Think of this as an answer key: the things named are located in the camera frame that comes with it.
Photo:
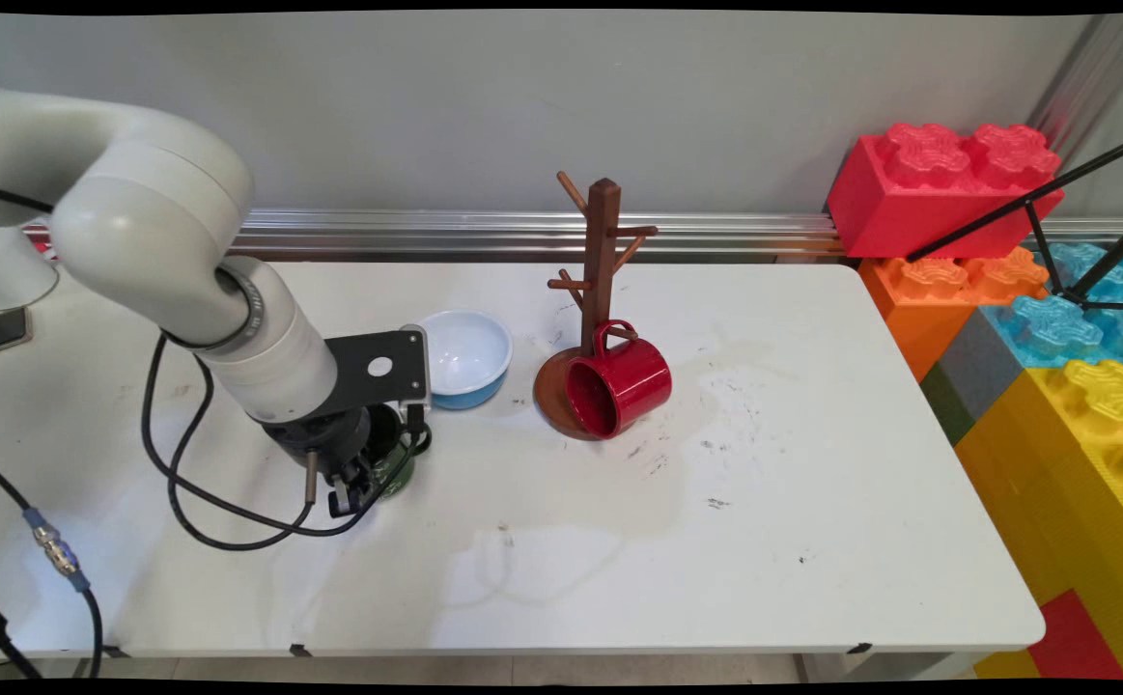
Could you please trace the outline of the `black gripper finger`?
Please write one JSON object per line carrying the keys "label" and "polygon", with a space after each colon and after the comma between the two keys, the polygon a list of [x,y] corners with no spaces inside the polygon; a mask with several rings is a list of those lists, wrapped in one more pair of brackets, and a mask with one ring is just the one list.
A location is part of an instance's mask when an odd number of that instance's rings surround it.
{"label": "black gripper finger", "polygon": [[327,476],[328,514],[345,518],[363,514],[371,494],[378,487],[378,475],[369,461],[349,461]]}

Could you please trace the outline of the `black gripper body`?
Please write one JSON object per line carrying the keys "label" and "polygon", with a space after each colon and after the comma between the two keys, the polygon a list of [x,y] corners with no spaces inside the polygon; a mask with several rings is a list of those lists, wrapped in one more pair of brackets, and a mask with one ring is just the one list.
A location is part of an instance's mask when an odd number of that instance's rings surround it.
{"label": "black gripper body", "polygon": [[337,479],[353,486],[367,478],[360,461],[372,432],[367,406],[286,423],[262,423],[262,430],[301,466],[308,466],[310,452],[317,454],[317,470],[331,485]]}

